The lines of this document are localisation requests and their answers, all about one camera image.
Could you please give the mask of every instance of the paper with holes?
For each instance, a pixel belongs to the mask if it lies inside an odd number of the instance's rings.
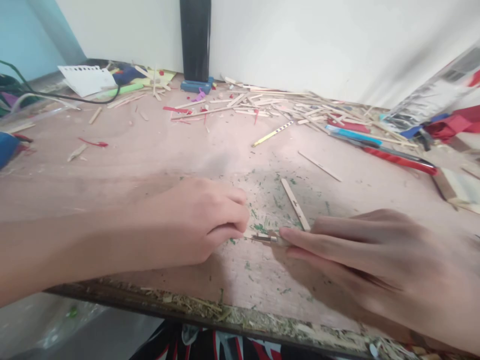
[[[116,87],[114,77],[99,66],[59,66],[71,89],[82,98],[98,93],[104,88]]]

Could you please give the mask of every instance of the red handle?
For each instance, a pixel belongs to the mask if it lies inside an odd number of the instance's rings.
[[[375,155],[376,157],[387,160],[391,163],[406,166],[406,167],[409,167],[409,168],[412,168],[412,169],[417,169],[417,170],[420,170],[420,171],[422,171],[424,173],[427,173],[429,175],[432,175],[432,176],[437,175],[438,172],[439,172],[439,170],[436,167],[426,166],[426,165],[423,165],[419,162],[408,160],[404,157],[392,155],[392,154],[389,154],[387,152],[383,152],[383,151],[380,151],[380,150],[377,150],[377,149],[374,149],[374,148],[371,148],[371,147],[364,147],[363,150],[366,153]]]

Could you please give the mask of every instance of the yellow pencil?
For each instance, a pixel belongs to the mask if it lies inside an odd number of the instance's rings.
[[[260,140],[258,140],[256,143],[254,143],[251,147],[254,148],[256,147],[257,145],[263,143],[265,140],[267,139],[270,139],[273,135],[275,135],[276,133],[279,133],[281,132],[283,129],[285,128],[288,128],[290,125],[292,125],[294,122],[293,121],[290,121],[290,122],[287,122],[285,125],[279,127],[277,130],[275,131],[272,131],[271,133],[269,133],[268,135],[262,137]]]

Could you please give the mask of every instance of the plywood table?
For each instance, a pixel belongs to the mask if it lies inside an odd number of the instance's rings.
[[[178,88],[178,82],[174,80],[172,87]],[[213,91],[206,99],[219,93]],[[37,152],[22,155],[0,172],[0,221],[121,207],[195,176],[243,188],[251,212],[249,225],[277,230],[299,226],[280,182],[285,178],[310,224],[319,215],[349,217],[392,208],[455,234],[446,245],[457,252],[468,251],[461,239],[480,234],[479,215],[455,211],[424,173],[388,163],[304,125],[294,124],[252,148],[256,140],[287,122],[280,116],[259,117],[254,125],[254,116],[223,111],[207,115],[206,126],[203,118],[191,124],[171,122],[171,112],[162,107],[185,104],[186,97],[179,90],[167,92],[162,102],[144,96],[119,108],[104,108],[92,125],[88,122],[98,106],[83,104],[83,111],[62,111],[25,130]],[[211,104],[210,109],[223,105]],[[89,146],[83,159],[67,162],[81,145],[78,137],[109,146]],[[321,171],[298,150],[343,181]],[[116,274],[50,291],[361,357],[368,356],[366,344],[377,337],[414,341],[408,329],[360,309],[305,263],[287,259],[280,248],[247,239],[227,241],[198,266]]]

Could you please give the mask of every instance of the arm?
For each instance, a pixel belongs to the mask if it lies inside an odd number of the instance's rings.
[[[394,210],[319,217],[311,233],[281,228],[287,250],[324,272],[367,310],[480,355],[480,278],[438,235]]]
[[[245,201],[241,189],[187,179],[122,209],[0,224],[0,307],[62,283],[204,262],[243,236]]]

